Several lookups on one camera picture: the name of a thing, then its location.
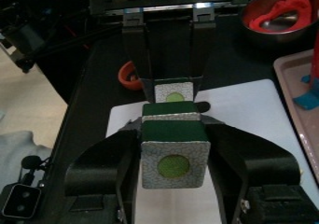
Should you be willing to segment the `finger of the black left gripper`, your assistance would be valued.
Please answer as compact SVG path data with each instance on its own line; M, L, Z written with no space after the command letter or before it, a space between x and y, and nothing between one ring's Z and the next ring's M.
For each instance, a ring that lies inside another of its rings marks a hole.
M124 48L136 67L146 100L154 103L155 87L148 46L148 31L143 20L142 7L126 8L123 10L122 34Z
M192 11L190 65L191 79L198 89L214 42L215 4L212 2L195 3Z

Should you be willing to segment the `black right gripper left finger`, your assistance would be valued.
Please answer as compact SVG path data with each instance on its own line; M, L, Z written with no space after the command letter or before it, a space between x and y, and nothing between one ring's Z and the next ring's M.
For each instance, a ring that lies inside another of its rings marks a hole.
M140 119L92 145L66 172L64 224L135 224Z

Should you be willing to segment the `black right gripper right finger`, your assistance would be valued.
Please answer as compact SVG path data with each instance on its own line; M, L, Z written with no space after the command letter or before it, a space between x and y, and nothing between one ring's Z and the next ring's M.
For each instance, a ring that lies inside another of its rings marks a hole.
M291 224L299 219L300 173L295 157L264 138L208 116L208 167L223 224Z

